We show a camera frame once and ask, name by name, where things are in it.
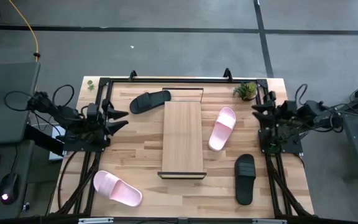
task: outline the computer mouse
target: computer mouse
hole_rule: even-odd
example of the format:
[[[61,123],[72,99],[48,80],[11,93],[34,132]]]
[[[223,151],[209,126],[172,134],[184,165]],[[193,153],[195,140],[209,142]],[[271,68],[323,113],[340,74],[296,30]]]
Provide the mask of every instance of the computer mouse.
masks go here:
[[[19,175],[10,173],[5,175],[0,183],[0,200],[4,205],[10,205],[19,196]]]

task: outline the slide sandal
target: slide sandal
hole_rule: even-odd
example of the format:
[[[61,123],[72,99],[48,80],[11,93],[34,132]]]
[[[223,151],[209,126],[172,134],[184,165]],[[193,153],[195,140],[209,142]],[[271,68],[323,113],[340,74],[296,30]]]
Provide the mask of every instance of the slide sandal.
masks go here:
[[[234,114],[234,111],[230,108],[223,108],[219,112],[214,130],[209,138],[209,148],[213,151],[222,150],[235,124],[236,114]]]
[[[171,93],[167,90],[155,93],[143,93],[132,100],[129,109],[134,114],[140,114],[163,105],[166,101],[171,100]]]
[[[142,193],[106,171],[98,171],[93,179],[95,190],[111,200],[136,207],[142,201]]]
[[[236,200],[240,205],[252,203],[254,193],[255,161],[250,154],[237,158],[234,164],[234,177],[236,178]]]

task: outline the laptop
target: laptop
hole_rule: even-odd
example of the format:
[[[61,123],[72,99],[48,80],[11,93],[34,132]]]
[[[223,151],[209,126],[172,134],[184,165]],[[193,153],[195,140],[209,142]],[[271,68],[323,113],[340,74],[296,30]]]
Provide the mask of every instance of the laptop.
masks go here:
[[[33,95],[38,79],[40,64],[15,63],[0,65],[0,144],[23,140],[29,111],[13,111],[4,104],[10,91],[22,91]],[[25,109],[29,96],[13,93],[7,97],[9,106]]]

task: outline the concrete floor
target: concrete floor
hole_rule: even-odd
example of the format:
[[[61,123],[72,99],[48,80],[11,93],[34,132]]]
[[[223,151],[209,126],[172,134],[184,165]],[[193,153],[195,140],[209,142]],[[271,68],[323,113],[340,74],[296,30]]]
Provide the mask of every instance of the concrete floor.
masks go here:
[[[357,0],[260,0],[266,29],[358,30]],[[257,29],[253,0],[16,0],[33,25]],[[0,24],[23,25],[6,0]],[[36,32],[41,53],[37,88],[50,94],[71,84],[76,96],[86,75],[193,75],[267,77],[259,34],[164,32]],[[345,103],[358,88],[358,35],[267,35],[274,77],[288,96],[309,84],[304,99]],[[0,63],[30,62],[27,31],[0,30]],[[57,103],[67,100],[63,92]],[[358,221],[358,170],[345,134],[310,133],[302,141],[314,211],[324,218]],[[46,209],[48,197],[38,200]]]

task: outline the wooden tabletop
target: wooden tabletop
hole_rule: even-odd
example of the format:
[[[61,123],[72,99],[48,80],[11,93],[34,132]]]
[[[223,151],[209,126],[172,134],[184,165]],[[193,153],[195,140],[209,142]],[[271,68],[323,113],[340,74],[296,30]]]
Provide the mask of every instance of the wooden tabletop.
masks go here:
[[[87,82],[98,85],[100,77],[84,77],[77,109],[94,103],[96,89],[89,90]],[[112,144],[101,156],[99,169],[106,170],[139,189],[143,194],[142,203],[134,208],[98,193],[94,195],[92,216],[109,217],[204,217],[204,218],[273,218],[265,157],[260,152],[257,131],[258,121],[251,114],[255,101],[243,102],[233,97],[237,84],[211,83],[115,83],[112,103],[117,110],[128,111],[121,118],[129,124],[111,138]],[[132,114],[129,103],[138,95],[148,91],[161,91],[163,87],[204,88],[201,102],[201,123],[203,138],[204,171],[203,180],[162,180],[157,172],[162,166],[164,106],[142,114]],[[277,94],[277,104],[287,99],[284,81],[269,78],[268,88]],[[175,98],[198,99],[202,93],[176,93]],[[232,108],[237,116],[234,130],[224,150],[214,152],[208,148],[216,117],[223,107]],[[250,205],[239,205],[234,197],[234,162],[242,154],[252,154],[255,159],[256,179],[254,200]],[[75,190],[80,179],[84,153],[77,153],[68,165],[62,182],[62,202]],[[288,188],[304,208],[313,213],[305,171],[299,158],[283,154],[283,165]],[[83,210],[88,188],[84,191]],[[281,191],[278,190],[280,208],[284,211]],[[51,212],[57,210],[55,193]]]

